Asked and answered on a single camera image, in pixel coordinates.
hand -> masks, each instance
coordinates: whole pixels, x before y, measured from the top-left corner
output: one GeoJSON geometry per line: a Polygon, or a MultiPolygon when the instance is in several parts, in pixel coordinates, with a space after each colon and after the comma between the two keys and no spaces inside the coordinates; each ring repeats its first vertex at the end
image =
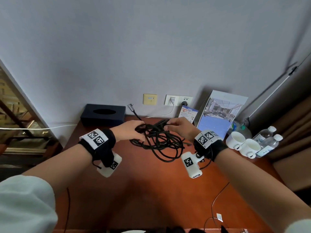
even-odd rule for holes
{"type": "Polygon", "coordinates": [[[120,140],[139,139],[140,141],[146,141],[146,137],[135,131],[138,125],[144,124],[144,121],[131,120],[127,121],[119,126],[113,127],[110,130],[114,133],[116,142],[120,140]]]}
{"type": "Polygon", "coordinates": [[[200,130],[193,126],[185,117],[170,119],[164,130],[178,133],[181,137],[193,142],[200,130]]]}

person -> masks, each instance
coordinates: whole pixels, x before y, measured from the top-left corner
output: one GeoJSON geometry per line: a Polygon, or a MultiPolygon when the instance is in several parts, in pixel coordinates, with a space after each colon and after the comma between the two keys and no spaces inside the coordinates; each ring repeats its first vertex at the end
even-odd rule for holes
{"type": "MultiPolygon", "coordinates": [[[[111,128],[116,141],[146,141],[135,128],[143,121],[128,121],[111,128]]],[[[173,118],[165,130],[194,141],[200,130],[186,118],[173,118]]],[[[56,222],[55,198],[92,162],[92,156],[77,144],[0,183],[0,232],[52,232],[56,222]]],[[[274,177],[229,148],[214,160],[231,185],[276,232],[311,232],[311,208],[274,177]]]]}

mug handle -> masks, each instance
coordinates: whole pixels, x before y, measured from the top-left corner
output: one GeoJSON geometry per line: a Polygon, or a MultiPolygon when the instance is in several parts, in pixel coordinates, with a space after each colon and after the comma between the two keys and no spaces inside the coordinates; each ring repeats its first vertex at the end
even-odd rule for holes
{"type": "Polygon", "coordinates": [[[250,158],[250,159],[253,159],[253,158],[256,157],[256,155],[255,155],[253,152],[248,152],[248,153],[246,154],[246,156],[247,156],[248,158],[250,158]]]}
{"type": "Polygon", "coordinates": [[[241,147],[239,144],[236,144],[233,148],[234,148],[235,150],[240,150],[242,147],[241,147]]]}

forearm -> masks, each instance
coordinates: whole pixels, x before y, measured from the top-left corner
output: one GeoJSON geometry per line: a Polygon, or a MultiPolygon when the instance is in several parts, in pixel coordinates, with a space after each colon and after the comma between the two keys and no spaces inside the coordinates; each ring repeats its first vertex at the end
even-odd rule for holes
{"type": "Polygon", "coordinates": [[[220,152],[215,163],[274,232],[284,232],[291,223],[311,218],[310,207],[291,190],[232,150],[220,152]]]}
{"type": "Polygon", "coordinates": [[[29,169],[23,175],[37,176],[47,181],[55,196],[58,196],[91,162],[92,156],[78,144],[29,169]]]}

reddish brown table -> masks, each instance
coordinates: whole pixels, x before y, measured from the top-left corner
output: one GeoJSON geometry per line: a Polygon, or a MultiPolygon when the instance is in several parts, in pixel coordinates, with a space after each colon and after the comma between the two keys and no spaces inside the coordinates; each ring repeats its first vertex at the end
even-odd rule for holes
{"type": "MultiPolygon", "coordinates": [[[[150,124],[159,120],[144,119],[150,124]]],[[[84,127],[79,122],[64,149],[76,145],[79,136],[93,129],[95,127],[84,127]]],[[[136,147],[129,141],[116,143],[114,151],[122,157],[122,162],[111,177],[101,176],[90,165],[70,185],[68,229],[203,228],[205,220],[212,216],[212,201],[228,182],[214,163],[203,170],[202,176],[191,179],[181,159],[162,162],[150,150],[136,147]]],[[[186,147],[186,151],[194,152],[193,146],[186,147]]],[[[170,149],[164,152],[174,153],[170,149]]],[[[280,179],[267,160],[262,158],[255,164],[280,179]]],[[[64,229],[67,209],[68,197],[64,192],[56,200],[59,216],[56,229],[64,229]]],[[[221,213],[229,228],[271,232],[231,185],[218,197],[213,212],[221,213]]],[[[216,228],[212,219],[207,228],[216,228]]]]}

